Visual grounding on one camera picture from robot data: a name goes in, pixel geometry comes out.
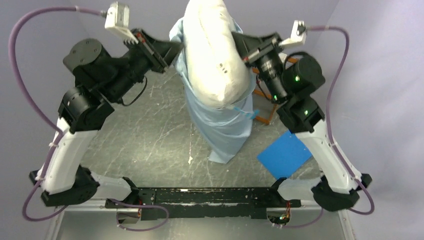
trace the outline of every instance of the white wall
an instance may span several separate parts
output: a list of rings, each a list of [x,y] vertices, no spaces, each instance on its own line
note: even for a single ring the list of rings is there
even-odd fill
[[[73,4],[95,9],[109,8],[110,0],[70,0]],[[169,31],[184,16],[189,0],[122,0],[129,5],[130,28],[143,28],[152,37],[169,39]],[[282,38],[290,37],[294,20],[325,24],[339,0],[224,0],[229,13],[245,34],[267,35],[278,32]],[[122,41],[103,29],[101,19],[81,16],[91,37],[99,39],[111,55],[122,55],[127,49]],[[309,37],[304,46],[312,50],[319,34]]]
[[[351,214],[358,240],[424,239],[423,11],[419,0],[340,0],[329,20],[351,37],[332,98],[334,134],[373,177],[375,212]],[[344,45],[340,33],[325,33],[312,52],[327,76],[320,104]],[[369,209],[364,195],[356,208]]]
[[[8,59],[13,25],[27,12],[49,6],[71,6],[67,0],[2,1],[0,7],[0,239],[44,239],[48,221],[27,222],[22,205],[32,187],[30,171],[41,167],[54,132],[24,99]],[[74,83],[62,59],[79,40],[88,37],[76,13],[51,13],[34,18],[18,36],[17,62],[30,94],[50,119],[57,118],[63,94]],[[52,212],[38,191],[29,207],[32,217]]]

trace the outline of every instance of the blue sheet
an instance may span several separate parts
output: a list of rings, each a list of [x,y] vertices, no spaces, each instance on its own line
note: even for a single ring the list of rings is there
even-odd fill
[[[237,32],[242,33],[234,22]],[[169,32],[171,41],[184,41],[183,18],[180,18]],[[186,54],[183,51],[174,62],[176,71],[184,83],[185,100],[191,121],[212,148],[209,161],[226,164],[241,149],[251,134],[253,118],[258,111],[253,111],[252,92],[255,89],[255,76],[251,72],[248,90],[239,101],[230,108],[215,109],[202,104],[193,92],[187,71]]]
[[[289,178],[310,157],[312,153],[306,146],[296,135],[287,131],[261,152],[257,159],[275,179],[279,179]]]

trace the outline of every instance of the scratched floor surface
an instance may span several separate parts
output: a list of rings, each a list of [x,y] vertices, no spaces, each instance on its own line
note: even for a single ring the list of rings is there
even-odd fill
[[[210,162],[211,150],[187,112],[180,76],[170,69],[147,77],[138,101],[115,106],[84,155],[83,166],[108,177],[129,177],[139,187],[262,187],[275,181],[256,156],[287,130],[277,118],[268,126],[254,121],[251,137],[228,164]],[[142,87],[133,87],[124,101],[129,103]],[[311,159],[292,177],[319,174]]]

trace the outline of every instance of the white pillow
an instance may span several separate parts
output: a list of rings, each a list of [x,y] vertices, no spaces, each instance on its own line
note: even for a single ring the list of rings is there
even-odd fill
[[[190,0],[183,18],[188,79],[196,97],[211,108],[233,104],[250,85],[237,52],[234,21],[222,0]]]

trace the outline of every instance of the light blue fabric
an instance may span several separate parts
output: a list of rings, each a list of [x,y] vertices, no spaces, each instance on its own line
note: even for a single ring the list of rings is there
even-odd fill
[[[234,21],[237,32],[242,33]],[[171,41],[183,42],[183,18],[180,18],[169,32]],[[175,59],[174,66],[184,83],[185,100],[191,121],[196,125],[203,138],[209,143],[212,152],[209,161],[226,164],[242,148],[252,132],[253,111],[252,92],[255,89],[255,76],[252,71],[248,90],[230,108],[211,108],[202,104],[193,92],[187,71],[185,51]]]

